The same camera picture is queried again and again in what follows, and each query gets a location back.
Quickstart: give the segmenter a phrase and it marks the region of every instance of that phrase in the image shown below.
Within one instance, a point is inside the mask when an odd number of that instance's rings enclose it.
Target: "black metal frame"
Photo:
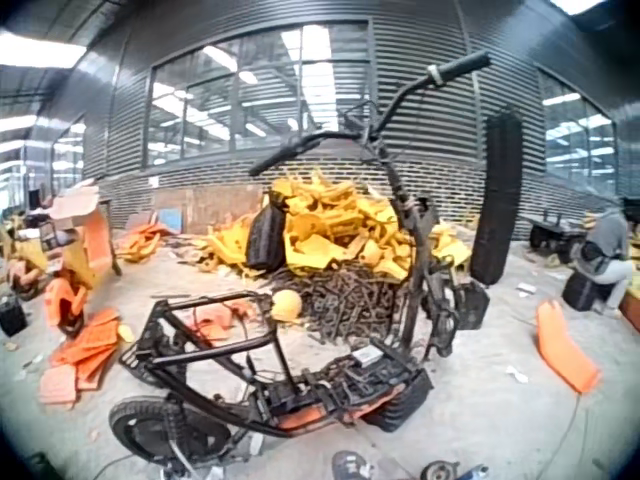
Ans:
[[[138,378],[141,378],[141,375],[137,369],[141,367],[144,373],[148,374],[153,380],[150,383],[168,388],[170,393],[167,398],[167,404],[176,405],[177,403],[180,405],[180,402],[187,402],[219,422],[238,427],[240,430],[233,435],[227,447],[223,449],[222,454],[219,456],[221,460],[237,444],[234,439],[242,438],[247,430],[280,438],[294,437],[315,430],[325,423],[334,421],[347,423],[352,421],[349,413],[353,413],[363,407],[372,407],[376,405],[376,402],[380,402],[381,399],[392,398],[394,392],[398,392],[396,387],[402,384],[406,385],[412,378],[415,378],[416,372],[422,370],[419,363],[410,355],[413,331],[418,310],[421,306],[426,311],[428,318],[433,322],[431,337],[426,346],[424,358],[428,356],[431,348],[436,348],[441,356],[448,356],[451,353],[451,343],[460,324],[460,319],[458,313],[450,306],[444,295],[441,272],[451,272],[449,262],[433,262],[431,257],[428,236],[435,223],[434,211],[429,208],[428,201],[420,202],[409,195],[388,158],[389,155],[382,142],[381,132],[407,95],[429,85],[437,84],[441,86],[448,80],[483,68],[489,63],[488,55],[480,52],[452,62],[440,69],[430,67],[428,75],[400,89],[380,121],[374,126],[369,125],[364,133],[321,131],[305,135],[292,145],[281,148],[270,158],[255,165],[249,171],[252,176],[259,175],[279,163],[317,147],[325,139],[360,141],[362,151],[373,155],[373,158],[363,161],[377,163],[385,169],[393,195],[392,205],[398,216],[400,227],[409,231],[415,241],[416,265],[410,271],[408,306],[404,315],[404,326],[399,345],[390,346],[376,338],[370,339],[371,344],[381,352],[381,357],[371,367],[372,376],[376,377],[375,380],[372,379],[369,373],[366,373],[366,376],[358,376],[357,372],[354,374],[352,370],[353,363],[346,365],[344,370],[339,370],[344,377],[339,376],[337,378],[337,381],[341,382],[338,384],[339,386],[326,380],[323,382],[317,380],[317,376],[322,376],[327,368],[338,366],[340,369],[340,365],[344,365],[341,362],[345,360],[347,362],[355,361],[351,355],[334,359],[321,372],[311,373],[308,370],[303,370],[300,376],[294,378],[278,339],[277,323],[270,315],[271,297],[268,294],[241,291],[172,304],[167,300],[162,300],[154,304],[141,338],[132,347],[136,349],[135,353],[128,355],[129,358],[133,356],[138,365],[132,366],[127,363],[125,356],[129,352],[125,352],[120,361],[125,367],[134,370],[133,373]],[[453,276],[450,277],[450,281],[455,286]],[[267,327],[266,333],[256,338],[247,338],[244,341],[220,347],[214,347],[208,340],[190,330],[174,314],[177,310],[194,309],[204,305],[247,298],[253,300],[260,311]],[[175,331],[173,339],[171,339],[171,344],[174,348],[168,353],[166,349],[165,351],[160,351],[159,347],[160,342],[168,339],[159,324],[160,320],[167,322]],[[185,352],[184,346],[187,342],[192,343],[198,350]],[[242,367],[230,358],[231,355],[249,352],[268,345],[272,345],[275,349],[278,362],[284,374],[284,380],[282,381],[269,383],[261,381],[257,377],[257,371],[249,355],[247,355],[246,367]],[[186,366],[203,360],[213,360],[231,374],[254,387],[253,396],[250,396],[249,408],[241,412],[240,409],[243,408],[241,405],[212,401],[187,384]],[[368,367],[360,365],[358,368],[366,369]],[[354,397],[353,390],[347,386],[349,381],[347,377],[355,379],[356,385],[359,386],[363,384],[370,385],[368,383],[370,379],[375,383],[372,383],[372,387],[367,388],[364,394],[358,394]],[[304,391],[300,390],[300,385],[308,388]],[[280,402],[272,408],[275,402],[265,402],[265,393],[271,392],[272,390],[269,390],[269,387],[274,386],[276,388],[278,386],[286,387],[287,396],[284,402]],[[277,426],[275,420],[280,415],[294,413],[305,407],[317,406],[324,407],[324,415],[320,415],[317,419],[295,424],[291,429]],[[172,413],[170,409],[168,409],[167,415],[167,422],[171,424]]]

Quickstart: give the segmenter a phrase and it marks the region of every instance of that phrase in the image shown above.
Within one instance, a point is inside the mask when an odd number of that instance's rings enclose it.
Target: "window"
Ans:
[[[616,193],[614,126],[592,103],[545,73],[547,170],[605,195]]]
[[[60,193],[82,180],[84,130],[84,120],[79,120],[53,144],[51,171],[54,193]]]
[[[268,148],[367,120],[368,24],[305,25],[206,45],[153,73],[149,165]]]

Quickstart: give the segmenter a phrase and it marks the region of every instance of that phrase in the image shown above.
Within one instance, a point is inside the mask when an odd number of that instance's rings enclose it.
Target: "brick wall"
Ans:
[[[148,210],[153,206],[153,189],[149,177],[159,177],[160,189],[195,188],[205,185],[262,185],[267,186],[279,176],[287,174],[308,177],[314,167],[335,180],[354,180],[372,185],[385,195],[389,194],[382,171],[364,166],[355,158],[335,156],[305,157],[288,163],[286,169],[265,173],[252,179],[246,171],[253,160],[218,160],[205,165],[185,166],[171,171],[148,171],[129,174],[101,182],[101,194],[111,202],[111,222],[122,228],[131,213]],[[428,192],[436,200],[443,219],[461,221],[468,213],[479,212],[484,193],[484,164],[436,158],[403,158],[397,169],[413,193]],[[544,175],[525,173],[522,183],[520,212],[541,214],[547,208],[562,213],[565,218],[582,218],[585,209],[602,211],[611,205],[602,197],[567,188]],[[529,225],[519,221],[514,240],[527,237]]]

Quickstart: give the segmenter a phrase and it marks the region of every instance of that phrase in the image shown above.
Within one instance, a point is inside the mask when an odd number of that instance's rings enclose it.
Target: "scrap pile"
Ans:
[[[116,255],[129,263],[140,263],[153,255],[161,244],[162,237],[176,232],[162,223],[147,223],[127,232],[118,242]]]
[[[365,196],[353,182],[333,184],[314,171],[310,182],[279,178],[272,186],[287,212],[283,233],[287,266],[294,270],[324,270],[335,262],[357,260],[373,273],[396,280],[407,277],[413,259],[412,239],[399,229],[395,211],[386,198]],[[219,264],[242,267],[253,215],[210,228],[194,240],[200,250],[196,264],[214,271]],[[450,257],[455,265],[468,260],[471,250],[452,228],[436,225],[433,253]]]
[[[400,284],[376,277],[365,265],[350,261],[340,270],[316,271],[306,276],[289,269],[276,272],[273,290],[294,290],[302,298],[307,330],[317,332],[321,344],[342,338],[352,347],[371,336],[397,334],[399,318],[394,312]]]
[[[129,337],[130,331],[120,325],[116,310],[108,308],[95,315],[75,340],[51,355],[52,368],[40,379],[40,401],[73,406],[78,392],[98,390],[107,361],[118,348],[119,334]]]

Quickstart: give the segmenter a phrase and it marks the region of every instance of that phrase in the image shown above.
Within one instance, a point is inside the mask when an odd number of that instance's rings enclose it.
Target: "person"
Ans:
[[[587,234],[575,255],[577,270],[599,285],[613,284],[609,298],[594,308],[598,313],[616,312],[631,284],[634,272],[629,259],[629,232],[635,222],[620,208],[606,210]]]

